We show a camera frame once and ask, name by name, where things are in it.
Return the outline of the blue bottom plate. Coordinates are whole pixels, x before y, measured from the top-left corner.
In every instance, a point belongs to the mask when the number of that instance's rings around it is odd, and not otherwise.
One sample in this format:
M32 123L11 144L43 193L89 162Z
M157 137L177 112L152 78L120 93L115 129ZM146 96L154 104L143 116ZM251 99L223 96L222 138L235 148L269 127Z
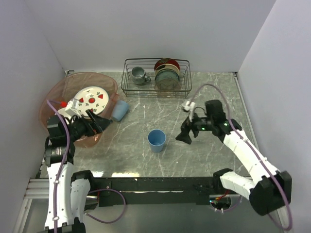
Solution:
M96 115L101 114L109 101L108 93L97 86L81 89L74 98L78 100L78 111L84 117L88 116L86 110L91 110Z

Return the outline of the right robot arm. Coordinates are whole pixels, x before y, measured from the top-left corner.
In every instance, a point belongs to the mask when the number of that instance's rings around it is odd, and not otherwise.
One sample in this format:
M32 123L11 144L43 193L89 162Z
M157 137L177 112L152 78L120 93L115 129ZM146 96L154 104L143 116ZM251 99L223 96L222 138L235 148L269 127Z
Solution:
M254 147L236 120L227 119L219 100L206 101L205 106L205 116L199 117L193 101L183 104L183 111L189 115L182 123L176 140L191 144L190 132L197 137L199 132L210 131L235 154L250 175L250 178L246 178L229 168L219 170L213 174L214 191L220 194L226 190L234 191L249 200L255 212L261 216L290 204L290 174L272 165Z

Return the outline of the light blue cup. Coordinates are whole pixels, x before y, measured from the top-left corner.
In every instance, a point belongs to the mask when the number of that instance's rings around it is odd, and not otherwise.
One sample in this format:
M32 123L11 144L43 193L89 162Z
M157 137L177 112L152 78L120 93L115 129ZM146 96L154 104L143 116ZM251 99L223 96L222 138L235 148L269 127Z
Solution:
M123 100L118 100L112 111L111 118L114 121L119 122L123 119L123 117L128 112L128 110L129 110L129 104Z

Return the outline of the plain cream bowl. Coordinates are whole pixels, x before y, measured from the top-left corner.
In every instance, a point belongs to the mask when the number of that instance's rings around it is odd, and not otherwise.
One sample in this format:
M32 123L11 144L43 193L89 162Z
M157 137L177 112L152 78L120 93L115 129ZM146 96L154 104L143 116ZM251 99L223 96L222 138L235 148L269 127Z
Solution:
M69 124L72 114L69 114L65 111L65 108L61 108L58 110L58 113L65 118L65 122Z

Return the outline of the blue plastic cup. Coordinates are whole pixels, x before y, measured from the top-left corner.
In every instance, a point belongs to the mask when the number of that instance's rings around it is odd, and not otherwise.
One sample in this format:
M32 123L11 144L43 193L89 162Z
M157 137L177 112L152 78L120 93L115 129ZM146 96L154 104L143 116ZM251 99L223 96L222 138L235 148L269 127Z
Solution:
M159 153L163 150L166 135L162 130L155 129L150 131L147 139L152 152Z

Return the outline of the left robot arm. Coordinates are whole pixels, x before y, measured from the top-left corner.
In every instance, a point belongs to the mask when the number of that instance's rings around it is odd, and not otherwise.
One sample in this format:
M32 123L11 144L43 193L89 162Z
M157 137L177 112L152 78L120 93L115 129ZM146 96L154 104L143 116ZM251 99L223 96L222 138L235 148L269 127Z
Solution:
M87 110L89 119L73 116L66 122L56 113L47 120L44 160L49 177L49 205L44 225L46 233L84 233L86 198L96 191L90 170L73 172L74 142L82 136L102 133L112 120Z

